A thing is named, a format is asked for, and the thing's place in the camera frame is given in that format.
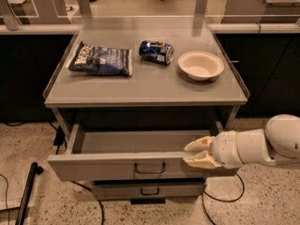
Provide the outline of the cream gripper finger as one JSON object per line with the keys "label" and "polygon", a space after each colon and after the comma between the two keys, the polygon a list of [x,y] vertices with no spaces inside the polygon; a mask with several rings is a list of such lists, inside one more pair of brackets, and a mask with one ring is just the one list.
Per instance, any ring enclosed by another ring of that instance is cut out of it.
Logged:
{"label": "cream gripper finger", "polygon": [[196,152],[188,157],[184,157],[183,160],[188,166],[201,169],[213,170],[222,166],[207,150]]}
{"label": "cream gripper finger", "polygon": [[212,141],[215,139],[214,136],[205,136],[187,144],[184,148],[185,151],[189,152],[201,152],[209,150]]}

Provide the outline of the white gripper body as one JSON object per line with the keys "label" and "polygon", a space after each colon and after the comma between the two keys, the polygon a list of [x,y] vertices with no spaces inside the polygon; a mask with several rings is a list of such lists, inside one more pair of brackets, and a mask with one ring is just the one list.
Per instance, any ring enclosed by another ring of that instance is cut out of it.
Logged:
{"label": "white gripper body", "polygon": [[237,150],[236,131],[220,132],[210,145],[210,153],[225,169],[237,169],[244,165]]}

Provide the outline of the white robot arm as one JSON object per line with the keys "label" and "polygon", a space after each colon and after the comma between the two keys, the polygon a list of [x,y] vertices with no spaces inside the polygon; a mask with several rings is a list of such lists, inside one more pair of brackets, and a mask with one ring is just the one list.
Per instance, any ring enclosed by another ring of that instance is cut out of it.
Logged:
{"label": "white robot arm", "polygon": [[300,118],[289,114],[272,117],[265,128],[242,132],[222,131],[190,142],[184,150],[188,166],[202,169],[239,169],[246,164],[298,169]]}

